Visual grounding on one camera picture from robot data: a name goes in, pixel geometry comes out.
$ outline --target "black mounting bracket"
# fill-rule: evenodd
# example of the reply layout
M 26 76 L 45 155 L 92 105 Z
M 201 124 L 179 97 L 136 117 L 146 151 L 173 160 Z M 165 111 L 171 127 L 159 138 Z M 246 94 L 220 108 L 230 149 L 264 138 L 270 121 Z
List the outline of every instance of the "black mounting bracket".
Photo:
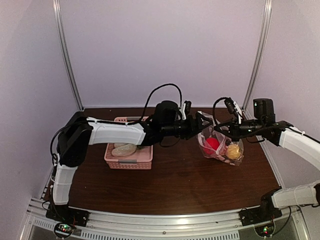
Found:
M 250 209 L 243 209 L 239 212 L 242 226 L 256 225 L 263 222 L 271 221 L 272 219 L 280 218 L 282 212 L 280 209 L 275 208 L 270 214 L 262 214 L 262 208 L 255 207 Z
M 49 204 L 45 217 L 62 222 L 64 224 L 68 224 L 70 226 L 76 225 L 80 227 L 86 227 L 89 218 L 89 212 L 85 210 L 65 207 L 65 205 L 64 212 L 62 212 L 59 209 L 58 205 L 53 206 L 52 204 Z
M 279 208 L 275 208 L 272 202 L 272 195 L 279 189 L 274 189 L 261 197 L 261 205 L 254 208 L 243 208 L 239 212 L 242 226 L 256 225 L 263 222 L 272 221 L 280 218 L 282 212 Z

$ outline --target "clear plastic bag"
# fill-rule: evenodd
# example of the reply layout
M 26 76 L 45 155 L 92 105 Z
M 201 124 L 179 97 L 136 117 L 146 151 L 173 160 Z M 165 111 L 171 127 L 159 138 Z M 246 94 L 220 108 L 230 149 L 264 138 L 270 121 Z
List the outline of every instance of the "clear plastic bag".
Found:
M 200 112 L 213 120 L 212 115 Z M 197 135 L 197 141 L 205 158 L 217 159 L 226 164 L 239 166 L 244 158 L 244 145 L 242 140 L 233 142 L 211 125 Z

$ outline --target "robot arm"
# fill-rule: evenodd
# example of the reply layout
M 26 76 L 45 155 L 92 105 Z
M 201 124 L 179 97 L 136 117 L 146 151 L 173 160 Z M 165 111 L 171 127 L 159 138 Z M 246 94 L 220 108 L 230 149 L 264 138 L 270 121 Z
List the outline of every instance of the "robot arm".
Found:
M 236 119 L 216 124 L 214 127 L 216 131 L 225 134 L 233 141 L 246 137 L 262 136 L 274 145 L 299 155 L 320 171 L 319 141 L 309 137 L 288 122 L 276 122 L 271 99 L 254 99 L 253 110 L 256 119 L 242 121 L 240 121 L 242 115 L 239 114 L 238 104 L 231 98 L 224 97 L 220 100 L 223 99 L 229 113 L 234 114 Z M 268 221 L 273 217 L 280 217 L 281 211 L 279 209 L 281 208 L 318 204 L 320 204 L 320 180 L 297 187 L 273 190 L 262 196 L 260 207 L 242 210 L 240 219 L 244 226 L 251 225 Z
M 164 137 L 190 139 L 212 125 L 210 118 L 199 112 L 193 117 L 191 102 L 181 108 L 172 101 L 159 103 L 146 121 L 114 122 L 86 117 L 76 112 L 58 135 L 57 161 L 54 166 L 54 184 L 50 189 L 51 202 L 46 216 L 64 223 L 76 222 L 85 226 L 88 212 L 68 207 L 69 191 L 74 174 L 86 157 L 88 145 L 101 143 L 127 143 L 151 146 Z

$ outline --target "red ball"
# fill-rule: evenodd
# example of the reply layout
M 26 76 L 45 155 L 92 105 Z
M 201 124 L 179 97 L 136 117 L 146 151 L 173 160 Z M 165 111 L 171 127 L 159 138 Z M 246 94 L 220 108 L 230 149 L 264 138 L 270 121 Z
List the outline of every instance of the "red ball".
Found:
M 206 146 L 206 147 L 211 147 L 211 148 L 213 148 L 214 150 L 217 150 L 218 147 L 219 147 L 219 145 L 220 145 L 219 141 L 218 141 L 217 139 L 213 138 L 213 137 L 209 137 L 209 138 L 207 138 L 205 141 L 206 141 L 205 146 Z M 214 154 L 214 153 L 215 153 L 212 149 L 204 148 L 203 150 L 204 150 L 204 152 L 205 152 L 206 154 L 208 154 L 208 155 L 211 155 L 211 154 Z

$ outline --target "metal pole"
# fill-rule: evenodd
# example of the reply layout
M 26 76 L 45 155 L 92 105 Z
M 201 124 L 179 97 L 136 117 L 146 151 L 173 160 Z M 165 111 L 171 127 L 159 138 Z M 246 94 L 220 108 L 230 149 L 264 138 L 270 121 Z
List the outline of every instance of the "metal pole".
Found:
M 66 42 L 66 37 L 65 37 L 65 31 L 64 31 L 64 25 L 62 22 L 62 15 L 61 15 L 61 10 L 60 10 L 60 1 L 59 0 L 53 0 L 53 11 L 54 11 L 54 17 L 56 21 L 56 26 L 58 29 L 58 34 L 59 34 L 59 39 L 60 39 L 60 45 L 61 45 L 61 51 L 62 51 L 62 56 L 63 56 L 63 61 L 65 64 L 65 69 L 69 78 L 69 82 L 71 85 L 72 93 L 75 98 L 77 107 L 79 111 L 82 111 L 84 109 L 79 91 L 77 88 L 74 72 L 72 70 L 71 62 L 70 62 L 70 57 L 68 53 L 68 48 L 67 48 L 67 42 Z

